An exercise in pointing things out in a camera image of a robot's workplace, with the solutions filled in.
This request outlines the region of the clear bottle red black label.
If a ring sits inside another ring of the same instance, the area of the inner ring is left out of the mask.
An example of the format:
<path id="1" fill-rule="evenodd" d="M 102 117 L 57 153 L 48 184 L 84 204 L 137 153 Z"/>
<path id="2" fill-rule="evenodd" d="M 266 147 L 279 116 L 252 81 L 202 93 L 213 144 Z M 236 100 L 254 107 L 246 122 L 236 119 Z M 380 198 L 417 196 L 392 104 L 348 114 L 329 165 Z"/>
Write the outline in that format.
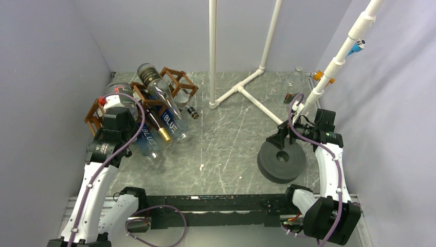
<path id="1" fill-rule="evenodd" d="M 137 118 L 139 117 L 139 113 L 138 113 L 138 109 L 137 109 L 137 104 L 132 99 L 133 93 L 132 93 L 132 89 L 131 89 L 130 85 L 127 82 L 112 82 L 106 87 L 106 94 L 111 94 L 111 93 L 115 93 L 118 95 L 124 95 L 124 96 L 127 96 L 131 99 L 133 104 L 128 110 L 132 114 L 133 118 L 135 120 L 137 120 Z"/>

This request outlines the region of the tall clear bottle black label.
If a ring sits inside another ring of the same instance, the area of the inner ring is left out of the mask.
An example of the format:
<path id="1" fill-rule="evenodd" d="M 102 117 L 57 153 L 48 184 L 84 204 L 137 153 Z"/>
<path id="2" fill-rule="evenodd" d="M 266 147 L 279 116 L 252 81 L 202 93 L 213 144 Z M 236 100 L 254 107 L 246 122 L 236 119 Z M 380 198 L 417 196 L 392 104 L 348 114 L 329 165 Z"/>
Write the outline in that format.
<path id="1" fill-rule="evenodd" d="M 174 102 L 169 85 L 151 63 L 144 63 L 137 69 L 138 78 L 145 85 L 149 94 L 157 101 L 161 102 L 171 114 L 178 120 L 183 116 Z"/>

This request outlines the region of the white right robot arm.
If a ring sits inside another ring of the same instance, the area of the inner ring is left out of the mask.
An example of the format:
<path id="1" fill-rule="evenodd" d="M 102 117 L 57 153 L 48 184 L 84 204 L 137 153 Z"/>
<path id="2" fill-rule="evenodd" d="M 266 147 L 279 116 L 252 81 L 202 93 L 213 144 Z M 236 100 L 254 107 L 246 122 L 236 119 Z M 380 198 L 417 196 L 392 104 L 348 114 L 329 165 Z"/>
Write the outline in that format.
<path id="1" fill-rule="evenodd" d="M 285 140 L 292 145 L 296 140 L 312 144 L 320 174 L 320 194 L 315 197 L 311 189 L 292 185 L 283 200 L 284 209 L 302 216 L 302 230 L 296 237 L 312 237 L 319 246 L 327 242 L 345 245 L 357 226 L 361 209 L 352 202 L 344 178 L 342 156 L 343 137 L 335 132 L 334 111 L 318 109 L 314 122 L 302 124 L 289 110 L 288 120 L 278 125 L 278 132 L 266 139 L 279 150 Z"/>

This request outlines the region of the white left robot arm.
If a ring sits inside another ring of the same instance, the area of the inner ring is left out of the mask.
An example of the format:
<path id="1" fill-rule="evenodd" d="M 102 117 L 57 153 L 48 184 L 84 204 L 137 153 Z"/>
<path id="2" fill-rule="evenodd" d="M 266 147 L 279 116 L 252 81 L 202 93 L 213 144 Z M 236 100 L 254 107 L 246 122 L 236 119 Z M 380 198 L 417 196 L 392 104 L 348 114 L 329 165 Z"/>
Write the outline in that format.
<path id="1" fill-rule="evenodd" d="M 48 246 L 111 246 L 111 239 L 128 217 L 141 216 L 147 211 L 145 190 L 126 187 L 108 213 L 101 215 L 110 183 L 137 131 L 138 125 L 127 108 L 113 107 L 105 111 L 103 126 L 87 147 L 84 177 L 71 216 L 60 238 L 49 240 Z"/>

